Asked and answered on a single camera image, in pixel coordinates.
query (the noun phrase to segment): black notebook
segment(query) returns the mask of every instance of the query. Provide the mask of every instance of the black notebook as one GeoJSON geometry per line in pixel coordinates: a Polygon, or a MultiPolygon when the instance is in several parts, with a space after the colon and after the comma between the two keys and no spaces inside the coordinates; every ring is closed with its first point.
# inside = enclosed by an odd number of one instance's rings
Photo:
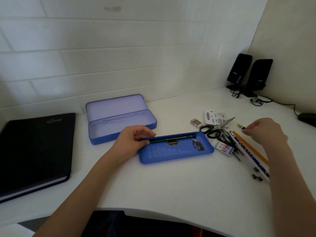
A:
{"type": "Polygon", "coordinates": [[[9,121],[0,134],[0,203],[64,182],[75,113],[9,121]]]}

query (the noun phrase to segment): left hand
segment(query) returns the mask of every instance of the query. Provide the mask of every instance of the left hand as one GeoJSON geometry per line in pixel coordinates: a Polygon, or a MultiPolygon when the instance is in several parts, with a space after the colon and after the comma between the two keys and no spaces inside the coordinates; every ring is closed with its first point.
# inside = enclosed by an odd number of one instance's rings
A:
{"type": "Polygon", "coordinates": [[[143,125],[127,126],[106,154],[118,165],[136,155],[140,148],[149,145],[148,140],[138,141],[139,139],[155,135],[155,132],[143,125]]]}

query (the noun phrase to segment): scissors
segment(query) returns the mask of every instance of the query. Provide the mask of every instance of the scissors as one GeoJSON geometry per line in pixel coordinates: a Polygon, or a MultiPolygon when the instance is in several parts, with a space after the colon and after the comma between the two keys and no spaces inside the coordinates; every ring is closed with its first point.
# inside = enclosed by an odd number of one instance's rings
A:
{"type": "Polygon", "coordinates": [[[233,117],[233,118],[231,118],[231,119],[229,119],[229,120],[223,122],[223,123],[220,124],[220,125],[216,125],[216,126],[214,126],[214,125],[204,125],[204,126],[201,126],[201,127],[200,127],[200,131],[201,131],[203,134],[206,134],[206,136],[207,136],[208,138],[217,139],[217,138],[219,138],[219,137],[222,135],[221,128],[222,128],[223,126],[227,125],[227,124],[228,124],[229,122],[231,122],[233,119],[235,119],[235,117],[233,117]]]}

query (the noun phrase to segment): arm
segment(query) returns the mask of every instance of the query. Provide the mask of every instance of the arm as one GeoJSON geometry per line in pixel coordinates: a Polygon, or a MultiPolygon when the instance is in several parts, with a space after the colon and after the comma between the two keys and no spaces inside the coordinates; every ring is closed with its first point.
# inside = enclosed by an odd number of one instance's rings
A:
{"type": "Polygon", "coordinates": [[[243,133],[261,144],[270,162],[270,187],[278,237],[316,236],[316,202],[278,123],[262,118],[243,133]]]}
{"type": "Polygon", "coordinates": [[[156,134],[145,126],[129,126],[93,166],[88,175],[50,216],[33,237],[80,236],[116,167],[134,156],[149,141],[137,141],[156,134]]]}

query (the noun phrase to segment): computer mouse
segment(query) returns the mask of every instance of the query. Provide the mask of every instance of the computer mouse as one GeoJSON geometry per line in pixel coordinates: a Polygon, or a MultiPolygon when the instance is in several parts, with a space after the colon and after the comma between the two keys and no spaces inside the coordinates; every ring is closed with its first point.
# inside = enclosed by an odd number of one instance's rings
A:
{"type": "Polygon", "coordinates": [[[302,122],[310,124],[316,127],[316,114],[315,113],[301,113],[298,115],[298,119],[302,122]]]}

